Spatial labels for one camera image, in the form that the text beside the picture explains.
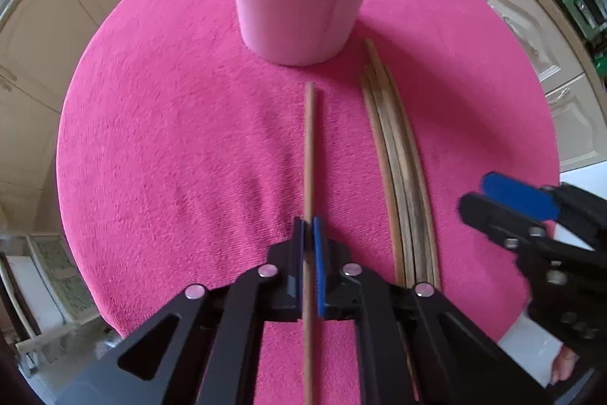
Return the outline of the person's right hand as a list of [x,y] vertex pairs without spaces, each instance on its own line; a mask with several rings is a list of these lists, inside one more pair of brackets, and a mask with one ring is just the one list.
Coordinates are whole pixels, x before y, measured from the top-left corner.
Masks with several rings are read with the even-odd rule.
[[563,345],[559,354],[557,354],[552,361],[552,371],[550,372],[549,383],[551,385],[556,385],[559,381],[569,379],[573,373],[577,360],[577,354],[575,354],[571,348]]

